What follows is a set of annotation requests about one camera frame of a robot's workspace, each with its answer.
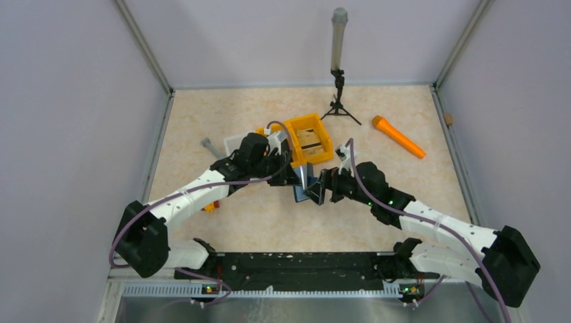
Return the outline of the blue leather card holder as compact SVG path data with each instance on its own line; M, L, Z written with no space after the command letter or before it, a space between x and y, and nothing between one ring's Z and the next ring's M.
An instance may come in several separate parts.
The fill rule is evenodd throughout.
M307 163L294 168L294 172L300 183L294 186L294 200L296 203L301 203L304 201L312 201L316 203L315 198L307 196L305 190L317 181L317 177L314 175L314 168L311 163Z

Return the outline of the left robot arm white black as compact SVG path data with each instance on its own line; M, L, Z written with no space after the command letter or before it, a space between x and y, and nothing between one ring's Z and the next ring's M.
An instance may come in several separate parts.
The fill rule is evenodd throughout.
M112 261L112 267L131 268L141 278L174 267L189 268L200 278L212 276L216 268L213 248L198 238L177 246L170 242L173 231L206 206L249 184L299 184L290 164L292 156L290 136L285 130L268 136L249 133L230 156L215 161L186 186L148 205L129 203L110 252L118 254L124 264Z

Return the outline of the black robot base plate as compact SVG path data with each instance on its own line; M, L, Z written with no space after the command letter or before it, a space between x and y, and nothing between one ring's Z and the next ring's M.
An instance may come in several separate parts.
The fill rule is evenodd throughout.
M399 279L438 279L389 252L227 252L210 257L197 274L227 283L234 292L380 291Z

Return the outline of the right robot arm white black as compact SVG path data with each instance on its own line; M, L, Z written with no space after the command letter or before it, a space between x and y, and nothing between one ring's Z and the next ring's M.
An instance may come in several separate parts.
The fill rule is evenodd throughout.
M522 233L508 225L501 230L480 227L437 211L414 196L389 186L372 162L322 170L305 191L318 205L344 198L370 207L377 221L426 237L395 244L395 269L403 277L438 273L481 287L510 308L522 305L540 271L540 264Z

